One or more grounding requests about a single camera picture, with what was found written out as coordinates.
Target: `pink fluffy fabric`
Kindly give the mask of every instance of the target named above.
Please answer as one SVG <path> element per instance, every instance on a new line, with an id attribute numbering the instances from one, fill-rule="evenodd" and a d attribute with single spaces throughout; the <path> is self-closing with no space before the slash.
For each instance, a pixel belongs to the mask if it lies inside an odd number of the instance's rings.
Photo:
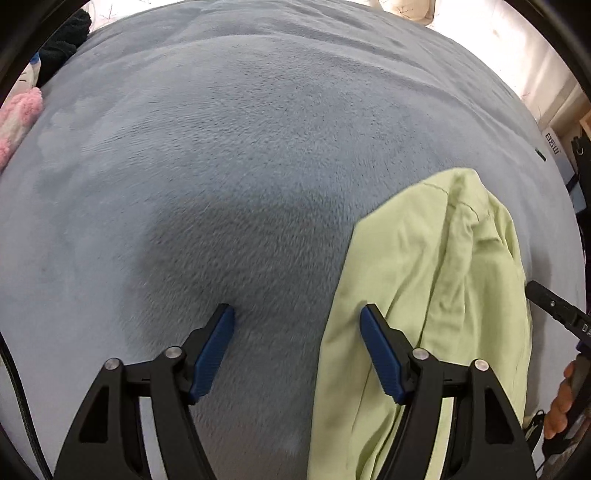
<path id="1" fill-rule="evenodd" d="M 0 170 L 4 169 L 22 139 L 43 110 L 41 90 L 31 90 L 12 97 L 0 108 Z"/>

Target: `gray blanket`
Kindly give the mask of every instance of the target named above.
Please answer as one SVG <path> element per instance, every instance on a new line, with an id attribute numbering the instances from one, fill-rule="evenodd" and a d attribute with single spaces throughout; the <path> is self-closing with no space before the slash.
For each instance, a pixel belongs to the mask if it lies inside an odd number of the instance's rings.
<path id="1" fill-rule="evenodd" d="M 151 359 L 228 302 L 236 334 L 194 410 L 204 448 L 221 480 L 303 480 L 353 226 L 450 167 L 509 209 L 527 277 L 584 305 L 573 208 L 532 116 L 420 25 L 330 0 L 190 1 L 98 31 L 44 96 L 0 179 L 0 329 L 51 466 L 105 359 Z M 574 358 L 534 313 L 530 410 Z M 4 370 L 0 421 L 33 464 Z"/>

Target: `blue rubber pad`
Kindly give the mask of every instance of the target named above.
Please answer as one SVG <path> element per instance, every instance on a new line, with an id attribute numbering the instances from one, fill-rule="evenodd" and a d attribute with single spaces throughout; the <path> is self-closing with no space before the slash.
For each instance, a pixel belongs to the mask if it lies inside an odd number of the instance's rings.
<path id="1" fill-rule="evenodd" d="M 211 390 L 213 379 L 222 363 L 224 353 L 234 334 L 234 309 L 228 307 L 220 317 L 203 347 L 201 355 L 195 362 L 193 384 L 189 390 L 189 397 L 197 401 Z"/>
<path id="2" fill-rule="evenodd" d="M 399 405 L 404 405 L 407 393 L 402 387 L 402 368 L 371 310 L 364 307 L 359 319 L 361 336 L 374 363 L 384 393 Z"/>

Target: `human hand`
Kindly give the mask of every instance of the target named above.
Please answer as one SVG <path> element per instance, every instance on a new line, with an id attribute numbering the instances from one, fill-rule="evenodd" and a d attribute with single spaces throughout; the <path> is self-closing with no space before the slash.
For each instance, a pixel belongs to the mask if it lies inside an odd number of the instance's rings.
<path id="1" fill-rule="evenodd" d="M 570 388 L 570 377 L 574 373 L 574 361 L 564 369 L 564 380 L 560 384 L 556 398 L 550 406 L 550 411 L 544 418 L 544 438 L 550 440 L 557 433 L 562 432 L 568 425 L 567 412 L 573 406 L 573 391 Z"/>

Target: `green garment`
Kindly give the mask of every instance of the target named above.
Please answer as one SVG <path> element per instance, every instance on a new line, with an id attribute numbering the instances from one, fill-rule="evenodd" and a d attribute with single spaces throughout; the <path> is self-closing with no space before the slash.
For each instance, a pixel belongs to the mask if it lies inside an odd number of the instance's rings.
<path id="1" fill-rule="evenodd" d="M 531 351 L 524 284 L 511 215 L 474 170 L 436 174 L 362 219 L 320 347 L 308 479 L 375 479 L 402 416 L 359 333 L 367 303 L 439 360 L 487 360 L 522 421 Z M 452 405 L 444 399 L 429 480 L 441 475 Z"/>

